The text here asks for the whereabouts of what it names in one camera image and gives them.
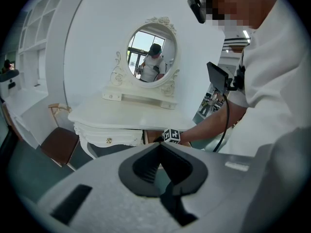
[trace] white shirt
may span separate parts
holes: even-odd
[[[144,62],[146,63],[146,66],[143,68],[140,79],[142,79],[146,82],[153,82],[156,75],[158,74],[153,68],[154,68],[154,66],[158,65],[159,59],[161,59],[161,58],[162,58],[162,55],[160,55],[156,59],[153,59],[151,56],[147,55],[144,58]],[[165,74],[165,62],[164,62],[164,60],[162,60],[162,62],[159,65],[159,71],[160,71],[160,74]]]
[[[244,92],[230,92],[228,100],[247,110],[221,153],[255,156],[260,146],[297,128],[280,92],[295,75],[308,48],[290,12],[285,0],[277,0],[244,49]]]

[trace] black cap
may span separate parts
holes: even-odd
[[[153,43],[150,47],[148,54],[150,56],[157,55],[161,51],[161,46],[157,43]]]

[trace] drawer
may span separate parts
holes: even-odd
[[[76,134],[100,148],[118,144],[137,146],[141,143],[142,130],[99,129],[81,123],[75,123],[74,128]]]

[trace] wooden chair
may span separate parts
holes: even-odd
[[[62,167],[62,165],[67,165],[75,171],[76,169],[69,163],[69,161],[79,143],[79,136],[70,130],[59,127],[56,120],[56,115],[60,111],[65,110],[70,113],[72,109],[69,106],[59,103],[50,104],[49,108],[53,114],[57,128],[44,140],[41,149],[60,167]]]

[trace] person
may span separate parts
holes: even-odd
[[[143,69],[140,80],[144,82],[153,82],[164,76],[166,65],[161,53],[161,46],[153,43],[150,47],[148,55],[144,58],[144,62],[141,64]]]
[[[10,67],[11,67],[10,60],[5,60],[5,61],[4,61],[4,66],[3,66],[3,68],[1,69],[1,74],[4,74],[4,73],[6,73],[7,71],[9,71],[9,70],[10,70]]]
[[[291,113],[282,91],[299,66],[310,56],[296,16],[286,0],[212,0],[219,14],[230,14],[243,26],[254,29],[244,48],[244,88],[228,95],[228,128],[234,127],[220,153],[255,156],[258,148],[274,143],[295,130],[298,121]],[[191,142],[221,134],[226,124],[226,106],[195,127],[181,133],[181,141]]]
[[[215,103],[217,102],[217,91],[215,90],[213,92],[213,95],[210,97],[209,101],[206,103],[205,106],[203,106],[202,110],[200,111],[200,113],[203,116],[207,116],[208,111],[211,109],[211,111],[213,111],[213,108],[215,106]]]

